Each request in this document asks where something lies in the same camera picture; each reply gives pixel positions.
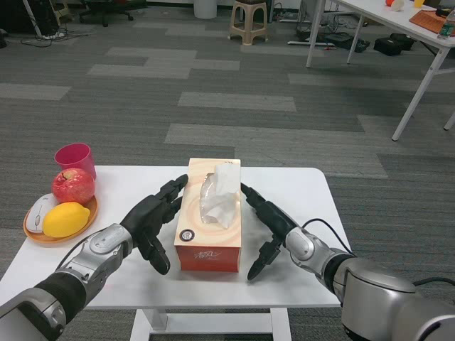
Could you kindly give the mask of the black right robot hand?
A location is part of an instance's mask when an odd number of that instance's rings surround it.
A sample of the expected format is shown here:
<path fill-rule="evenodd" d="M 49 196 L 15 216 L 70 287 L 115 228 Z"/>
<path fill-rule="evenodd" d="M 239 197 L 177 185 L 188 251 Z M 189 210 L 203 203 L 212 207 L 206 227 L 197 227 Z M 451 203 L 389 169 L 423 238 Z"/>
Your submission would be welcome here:
<path fill-rule="evenodd" d="M 298 224 L 273 202 L 265 200 L 254 188 L 241 183 L 241 191 L 259 221 L 272 233 L 272 240 L 265 242 L 259 248 L 259 256 L 248 272 L 247 279 L 252 281 L 265 266 L 270 265 L 276 259 L 280 253 L 280 247 L 285 244 L 286 236 Z"/>

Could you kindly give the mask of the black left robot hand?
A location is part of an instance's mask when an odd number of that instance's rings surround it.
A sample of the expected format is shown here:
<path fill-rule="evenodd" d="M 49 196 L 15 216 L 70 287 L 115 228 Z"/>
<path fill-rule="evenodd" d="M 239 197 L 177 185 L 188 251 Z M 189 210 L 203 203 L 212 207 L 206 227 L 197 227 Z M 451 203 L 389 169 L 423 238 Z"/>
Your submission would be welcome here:
<path fill-rule="evenodd" d="M 143 259 L 161 275 L 169 272 L 171 263 L 158 235 L 162 226 L 172 221 L 180 210 L 182 197 L 179 193 L 187 183 L 186 174 L 170 180 L 157 194 L 149 195 L 136 204 L 120 222 L 131 234 L 133 247 L 138 248 Z"/>

